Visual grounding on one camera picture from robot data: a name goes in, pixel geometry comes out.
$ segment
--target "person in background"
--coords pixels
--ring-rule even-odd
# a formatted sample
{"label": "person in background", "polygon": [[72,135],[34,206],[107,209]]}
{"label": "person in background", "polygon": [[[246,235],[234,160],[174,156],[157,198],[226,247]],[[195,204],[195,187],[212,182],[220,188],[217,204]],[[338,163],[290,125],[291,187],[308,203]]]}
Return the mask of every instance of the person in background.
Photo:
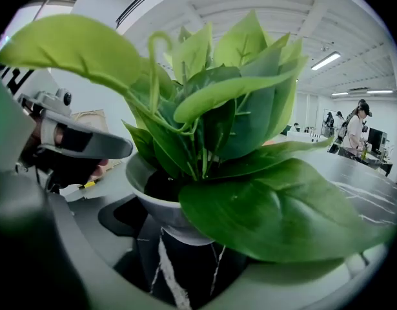
{"label": "person in background", "polygon": [[[360,99],[359,102],[358,102],[358,106],[360,106],[360,105],[363,104],[363,103],[366,103],[366,100],[365,100],[365,99]],[[347,123],[348,123],[348,122],[351,120],[351,118],[354,116],[354,112],[355,112],[355,111],[356,111],[356,108],[353,109],[352,112],[351,112],[349,115],[347,115],[347,117],[346,117],[346,122],[347,122]]]}
{"label": "person in background", "polygon": [[340,111],[336,114],[336,133],[339,133],[341,125],[344,123],[345,119]]}
{"label": "person in background", "polygon": [[298,132],[297,131],[298,126],[299,126],[299,123],[294,123],[294,125],[290,128],[289,131]]}
{"label": "person in background", "polygon": [[369,109],[367,103],[362,103],[353,111],[353,116],[347,125],[346,135],[343,138],[343,147],[354,149],[359,147],[363,120],[367,116],[372,116]]}
{"label": "person in background", "polygon": [[334,125],[334,118],[331,112],[327,113],[327,118],[325,120],[326,127],[333,127]]}
{"label": "person in background", "polygon": [[331,112],[327,113],[327,118],[326,120],[323,122],[325,125],[325,137],[329,138],[331,136],[333,136],[334,134],[334,118]]}

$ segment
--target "ceiling light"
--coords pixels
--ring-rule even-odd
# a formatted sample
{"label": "ceiling light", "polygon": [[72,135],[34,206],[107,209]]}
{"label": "ceiling light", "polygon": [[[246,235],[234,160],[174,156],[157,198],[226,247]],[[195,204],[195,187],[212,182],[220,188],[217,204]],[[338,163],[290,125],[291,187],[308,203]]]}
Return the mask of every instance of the ceiling light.
{"label": "ceiling light", "polygon": [[368,94],[386,94],[386,93],[393,93],[392,90],[368,90],[366,93]]}
{"label": "ceiling light", "polygon": [[315,65],[313,65],[312,66],[312,70],[318,70],[321,67],[324,67],[325,65],[327,65],[330,62],[334,61],[335,59],[338,59],[340,56],[341,56],[340,53],[333,52],[329,56],[327,56],[324,59],[322,59],[320,62],[318,62]]}

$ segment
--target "plant stem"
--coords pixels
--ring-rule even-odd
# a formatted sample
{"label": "plant stem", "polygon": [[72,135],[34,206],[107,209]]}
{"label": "plant stem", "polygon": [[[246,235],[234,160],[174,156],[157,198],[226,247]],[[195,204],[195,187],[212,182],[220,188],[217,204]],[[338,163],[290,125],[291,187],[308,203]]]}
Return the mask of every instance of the plant stem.
{"label": "plant stem", "polygon": [[251,111],[236,112],[236,116],[249,115],[249,114],[251,114]]}
{"label": "plant stem", "polygon": [[196,150],[196,142],[195,142],[195,137],[194,137],[194,131],[192,131],[191,129],[191,135],[190,135],[190,140],[191,140],[191,147],[192,147],[192,160],[194,161],[194,168],[195,168],[195,172],[197,177],[199,177],[199,170],[198,170],[198,164],[197,164],[197,150]]}
{"label": "plant stem", "polygon": [[183,72],[183,85],[185,86],[185,84],[187,84],[187,70],[185,68],[185,61],[182,61],[181,67]]}
{"label": "plant stem", "polygon": [[214,162],[214,158],[216,158],[216,155],[212,152],[212,153],[211,153],[211,160],[210,160],[209,167],[208,167],[207,170],[205,171],[205,177],[207,177],[207,172],[211,169],[211,165],[212,165],[212,162]]}
{"label": "plant stem", "polygon": [[195,172],[194,172],[194,169],[191,167],[190,162],[187,162],[187,165],[188,165],[188,167],[189,167],[190,170],[191,170],[192,179],[193,179],[194,181],[198,181],[197,176],[196,176],[196,174],[195,174]]}
{"label": "plant stem", "polygon": [[211,169],[212,162],[214,162],[214,159],[216,158],[216,153],[217,153],[217,150],[218,150],[218,147],[219,147],[219,145],[220,145],[220,143],[221,143],[221,139],[222,139],[222,138],[223,138],[223,135],[221,135],[221,136],[218,138],[217,145],[216,145],[216,148],[214,149],[214,152],[211,152],[210,164],[209,164],[209,167],[207,168],[207,171],[205,171],[205,175],[207,175],[207,172]]}
{"label": "plant stem", "polygon": [[208,163],[208,153],[207,150],[203,147],[203,178],[205,178],[205,173],[207,172],[207,163]]}
{"label": "plant stem", "polygon": [[243,101],[239,104],[238,108],[236,109],[236,114],[241,110],[241,108],[245,105],[247,100],[249,99],[250,93],[247,93],[243,99]]}
{"label": "plant stem", "polygon": [[187,130],[190,125],[189,124],[184,124],[180,129],[176,129],[175,127],[172,127],[171,125],[169,125],[167,123],[167,121],[165,121],[164,119],[159,118],[158,116],[156,116],[155,114],[151,114],[151,111],[148,110],[148,108],[146,108],[146,106],[144,106],[142,104],[142,102],[140,102],[140,100],[138,100],[137,97],[135,97],[135,95],[133,95],[131,93],[130,90],[127,90],[127,92],[125,93],[126,97],[128,98],[128,101],[130,101],[131,103],[133,103],[137,109],[139,109],[140,111],[142,111],[144,114],[148,115],[149,118],[151,118],[153,121],[155,121],[156,123],[160,124],[161,126],[167,128],[168,130],[175,132],[177,134],[180,134],[182,136],[189,136],[191,135],[190,132],[184,132],[185,130]]}
{"label": "plant stem", "polygon": [[167,48],[170,50],[172,48],[171,39],[168,35],[162,31],[154,32],[148,39],[148,52],[150,60],[150,111],[155,113],[158,109],[159,102],[159,79],[157,66],[155,63],[155,49],[154,41],[156,39],[163,39],[167,43]]}

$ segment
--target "desk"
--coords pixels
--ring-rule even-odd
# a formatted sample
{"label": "desk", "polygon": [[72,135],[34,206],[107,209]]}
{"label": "desk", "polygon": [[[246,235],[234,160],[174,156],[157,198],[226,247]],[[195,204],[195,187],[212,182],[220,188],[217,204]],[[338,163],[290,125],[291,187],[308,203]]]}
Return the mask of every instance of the desk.
{"label": "desk", "polygon": [[370,153],[366,154],[366,158],[363,160],[361,158],[362,153],[363,153],[362,150],[357,150],[354,148],[345,148],[345,147],[339,148],[340,156],[350,158],[351,160],[367,165],[368,167],[375,170],[377,168],[381,168],[383,171],[386,172],[385,176],[388,177],[389,173],[391,173],[393,163],[388,163],[386,161],[381,162],[377,157],[373,156]]}

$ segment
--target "green leaf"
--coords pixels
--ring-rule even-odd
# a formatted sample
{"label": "green leaf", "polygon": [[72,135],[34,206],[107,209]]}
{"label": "green leaf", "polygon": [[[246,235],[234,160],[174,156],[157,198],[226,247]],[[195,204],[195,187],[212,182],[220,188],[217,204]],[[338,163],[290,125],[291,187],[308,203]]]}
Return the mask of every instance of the green leaf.
{"label": "green leaf", "polygon": [[178,41],[180,43],[183,43],[186,41],[190,36],[192,35],[191,32],[189,32],[185,26],[182,26],[181,29],[179,30],[179,36],[178,36]]}
{"label": "green leaf", "polygon": [[172,56],[169,53],[163,53],[165,60],[168,62],[170,67],[172,68]]}
{"label": "green leaf", "polygon": [[265,48],[267,44],[263,29],[258,23],[256,12],[252,10],[218,41],[214,49],[214,64],[217,67],[222,64],[240,67]]}
{"label": "green leaf", "polygon": [[333,142],[332,138],[316,143],[286,141],[274,145],[262,146],[259,149],[235,160],[228,160],[215,170],[209,179],[231,178],[252,174],[289,159],[295,152],[325,148]]}
{"label": "green leaf", "polygon": [[[146,76],[145,81],[147,81],[148,86],[150,85],[150,61],[145,57],[140,58],[141,61],[141,75]],[[156,65],[158,80],[159,80],[159,94],[165,98],[170,99],[176,94],[176,89],[174,88],[174,84],[165,72],[164,68],[159,65]]]}
{"label": "green leaf", "polygon": [[[165,119],[165,121],[167,121],[169,125],[175,127],[176,129],[180,129],[182,124],[175,122],[173,118],[175,109],[176,109],[175,102],[162,99],[159,103],[158,110]],[[191,163],[193,159],[191,153],[192,148],[191,148],[190,138],[188,136],[182,136],[180,134],[175,134],[173,132],[170,133],[173,135],[173,138],[177,139],[178,144],[181,146],[179,149],[182,150],[187,155],[187,158]]]}
{"label": "green leaf", "polygon": [[127,99],[125,101],[127,102],[127,105],[129,106],[129,109],[131,110],[132,115],[134,115],[137,128],[146,130],[147,126],[145,125],[141,116],[138,114],[138,110],[137,110],[136,106]]}
{"label": "green leaf", "polygon": [[185,64],[187,80],[205,68],[207,47],[211,45],[211,40],[211,23],[209,23],[174,49],[172,67],[176,79],[181,84],[184,84],[183,64]]}
{"label": "green leaf", "polygon": [[177,179],[181,174],[181,169],[176,165],[174,161],[164,152],[161,146],[158,145],[158,142],[154,141],[154,150],[156,158],[159,161],[159,164],[164,168],[164,170],[174,179]]}
{"label": "green leaf", "polygon": [[236,100],[228,100],[219,108],[212,109],[203,115],[205,148],[217,154],[226,144],[234,116]]}
{"label": "green leaf", "polygon": [[[243,77],[276,76],[281,49],[286,45],[289,35],[277,40],[266,48],[257,59],[241,67]],[[274,100],[274,88],[261,88],[251,92],[240,101],[232,126],[233,135],[218,154],[223,159],[239,158],[252,152],[265,142],[265,134],[270,125]]]}
{"label": "green leaf", "polygon": [[265,43],[267,44],[267,47],[273,45],[275,40],[264,30],[263,30],[263,34],[264,34],[264,40],[265,40]]}
{"label": "green leaf", "polygon": [[141,157],[155,169],[160,169],[161,166],[159,165],[158,160],[155,156],[153,144],[154,140],[151,134],[146,130],[137,129],[136,127],[133,127],[131,124],[128,124],[124,121],[122,121],[122,123],[131,134],[132,140],[135,143],[139,155],[141,155]]}
{"label": "green leaf", "polygon": [[283,65],[293,59],[298,59],[301,56],[302,49],[303,41],[301,40],[301,38],[293,41],[291,44],[284,47],[281,51],[280,65]]}
{"label": "green leaf", "polygon": [[241,77],[239,69],[236,67],[218,67],[198,72],[192,76],[187,84],[180,90],[175,98],[175,103],[180,104],[191,94],[220,81],[231,78]]}
{"label": "green leaf", "polygon": [[337,187],[297,159],[227,181],[191,183],[179,201],[203,234],[270,262],[343,258],[387,241],[394,230],[363,222]]}
{"label": "green leaf", "polygon": [[189,151],[185,149],[183,142],[179,138],[181,136],[157,124],[142,111],[138,110],[138,114],[141,116],[152,137],[165,154],[167,154],[181,170],[187,174],[191,174],[187,164],[187,162],[191,162],[191,158],[189,156]]}
{"label": "green leaf", "polygon": [[[288,72],[294,70],[298,66],[303,66],[307,62],[307,56],[299,59],[293,59],[280,67],[280,72]],[[296,83],[300,71],[292,77],[276,86],[274,93],[274,103],[270,117],[270,125],[265,133],[264,140],[268,140],[284,130],[289,122],[293,110],[294,98],[296,96]]]}
{"label": "green leaf", "polygon": [[115,30],[79,15],[44,17],[26,25],[0,51],[4,65],[59,68],[125,94],[140,72],[132,44]]}
{"label": "green leaf", "polygon": [[281,83],[297,72],[298,70],[295,69],[272,77],[232,78],[209,85],[181,102],[174,113],[174,120],[178,123],[192,123],[196,118],[224,101]]}

